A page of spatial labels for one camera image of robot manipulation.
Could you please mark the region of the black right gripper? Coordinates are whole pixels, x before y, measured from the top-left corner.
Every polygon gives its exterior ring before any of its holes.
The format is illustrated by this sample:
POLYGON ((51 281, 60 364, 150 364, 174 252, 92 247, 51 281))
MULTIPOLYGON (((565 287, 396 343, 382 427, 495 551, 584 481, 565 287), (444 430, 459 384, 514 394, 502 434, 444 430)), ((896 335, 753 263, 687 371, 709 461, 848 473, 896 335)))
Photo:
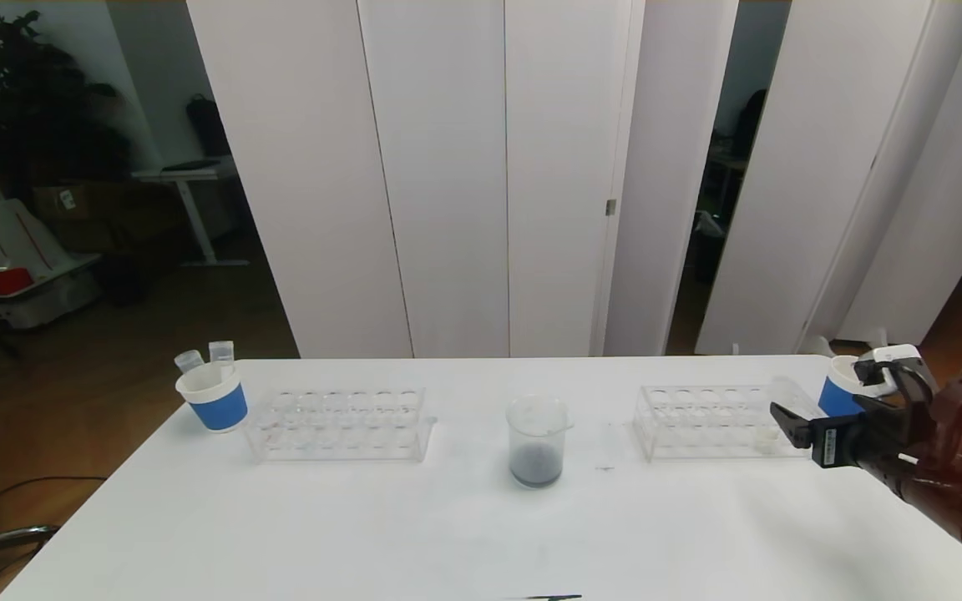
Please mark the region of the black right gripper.
POLYGON ((899 419, 890 413, 855 413, 807 420, 777 402, 770 415, 797 449, 812 448, 814 463, 824 469, 858 467, 887 487, 904 484, 904 449, 899 419))

